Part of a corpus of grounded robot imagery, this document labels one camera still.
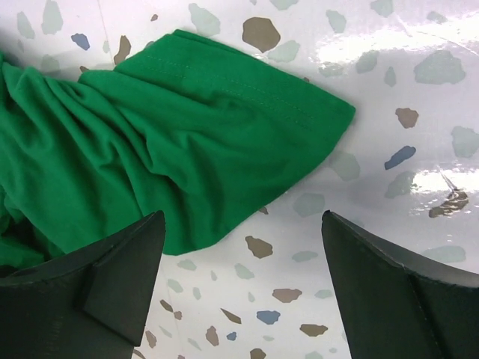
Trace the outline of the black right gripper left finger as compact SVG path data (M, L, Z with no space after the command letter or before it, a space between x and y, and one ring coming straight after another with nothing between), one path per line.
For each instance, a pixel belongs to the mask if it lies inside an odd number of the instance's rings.
M29 269L1 268L1 357L130 358L165 240L161 211Z

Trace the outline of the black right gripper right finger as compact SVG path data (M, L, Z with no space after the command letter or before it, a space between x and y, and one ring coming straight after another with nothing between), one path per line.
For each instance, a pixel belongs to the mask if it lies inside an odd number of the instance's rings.
M478 275L382 239L335 212L322 238L352 358L478 357Z

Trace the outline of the green t shirt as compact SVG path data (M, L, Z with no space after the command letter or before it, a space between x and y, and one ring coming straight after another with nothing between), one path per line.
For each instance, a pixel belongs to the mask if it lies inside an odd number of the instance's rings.
M1 59L1 270L165 215L164 253L218 243L314 171L356 110L177 30L75 81Z

